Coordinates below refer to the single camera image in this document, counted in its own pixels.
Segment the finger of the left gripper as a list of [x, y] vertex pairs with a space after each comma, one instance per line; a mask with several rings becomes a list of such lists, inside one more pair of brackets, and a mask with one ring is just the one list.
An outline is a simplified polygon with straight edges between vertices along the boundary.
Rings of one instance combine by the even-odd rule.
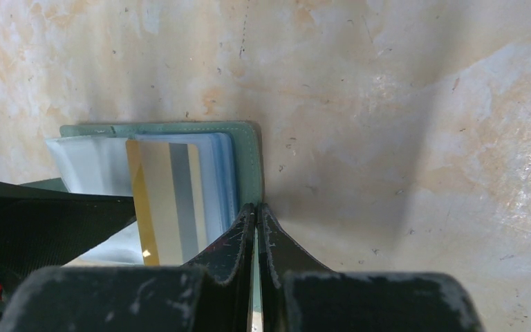
[[131, 225], [135, 216], [131, 197], [0, 182], [0, 266], [19, 277], [62, 266]]

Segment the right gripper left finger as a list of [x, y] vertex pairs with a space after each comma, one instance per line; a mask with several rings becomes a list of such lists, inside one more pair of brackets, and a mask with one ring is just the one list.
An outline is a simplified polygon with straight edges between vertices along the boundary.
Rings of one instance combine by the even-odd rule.
[[255, 208], [182, 266], [42, 268], [0, 331], [249, 331]]

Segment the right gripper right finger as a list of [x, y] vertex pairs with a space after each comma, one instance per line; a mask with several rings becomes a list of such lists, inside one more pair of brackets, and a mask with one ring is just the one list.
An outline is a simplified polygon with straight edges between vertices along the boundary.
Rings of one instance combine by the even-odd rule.
[[442, 273], [336, 272], [257, 209], [265, 331], [482, 331], [474, 303]]

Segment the green leather card holder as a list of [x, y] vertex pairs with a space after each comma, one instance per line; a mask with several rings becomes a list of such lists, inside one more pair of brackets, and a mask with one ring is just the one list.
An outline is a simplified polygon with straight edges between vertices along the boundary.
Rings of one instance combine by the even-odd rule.
[[[73, 194], [133, 199], [127, 140], [193, 144], [200, 154], [208, 245], [234, 223], [241, 205], [261, 193], [256, 137], [246, 124], [180, 122], [69, 126], [46, 146], [64, 187]], [[137, 219], [81, 255], [94, 264], [143, 266]]]

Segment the gold credit card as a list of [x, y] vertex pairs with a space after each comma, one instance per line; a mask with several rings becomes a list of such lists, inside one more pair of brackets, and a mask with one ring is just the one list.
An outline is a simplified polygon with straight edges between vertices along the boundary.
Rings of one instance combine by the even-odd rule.
[[146, 266], [178, 266], [208, 245], [200, 154], [193, 144], [125, 143]]

